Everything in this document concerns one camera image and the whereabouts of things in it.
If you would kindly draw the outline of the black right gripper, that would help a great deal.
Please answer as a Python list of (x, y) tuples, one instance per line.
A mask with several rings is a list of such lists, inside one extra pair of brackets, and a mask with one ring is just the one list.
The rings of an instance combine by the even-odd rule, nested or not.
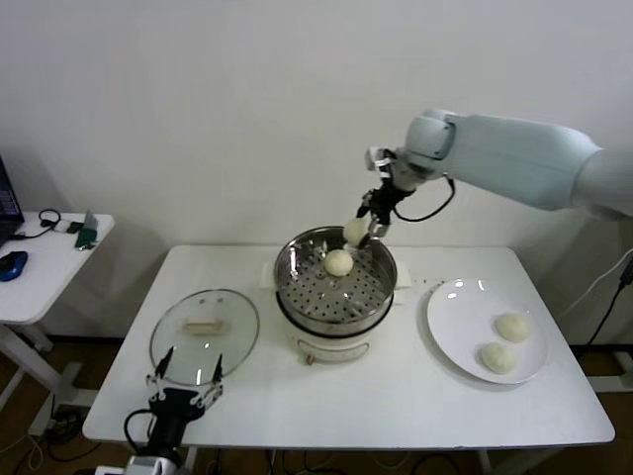
[(361, 199), (356, 218), (372, 218), (367, 230), (358, 241), (359, 247), (366, 247), (372, 239), (383, 238), (390, 228), (391, 214), (397, 205), (411, 196), (412, 191), (397, 187), (392, 180), (383, 180), (378, 189), (369, 190)]

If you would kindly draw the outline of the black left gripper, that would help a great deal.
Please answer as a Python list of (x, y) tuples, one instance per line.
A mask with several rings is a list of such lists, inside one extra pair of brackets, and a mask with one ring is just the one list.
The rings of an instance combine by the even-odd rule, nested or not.
[(218, 357), (210, 383), (200, 392), (172, 388), (164, 378), (173, 356), (170, 347), (153, 372), (146, 376), (145, 385), (150, 412), (155, 416), (153, 429), (146, 446), (146, 454), (177, 458), (184, 432), (190, 422), (204, 415), (224, 393), (223, 355)]

